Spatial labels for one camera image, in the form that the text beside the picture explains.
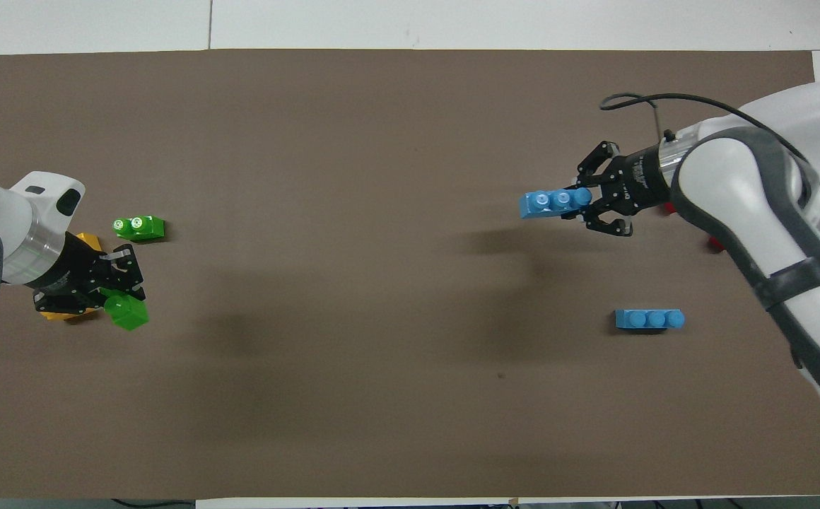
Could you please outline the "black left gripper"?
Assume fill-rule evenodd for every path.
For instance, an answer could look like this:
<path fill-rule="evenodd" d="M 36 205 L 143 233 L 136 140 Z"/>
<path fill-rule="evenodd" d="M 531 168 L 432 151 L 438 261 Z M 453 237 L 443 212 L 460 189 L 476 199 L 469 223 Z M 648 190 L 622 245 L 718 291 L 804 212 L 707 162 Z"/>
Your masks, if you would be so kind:
<path fill-rule="evenodd" d="M 75 235 L 65 235 L 57 260 L 32 281 L 34 306 L 38 312 L 83 315 L 87 310 L 103 309 L 107 298 L 115 294 L 145 302 L 142 284 L 134 245 L 123 244 L 106 252 Z"/>

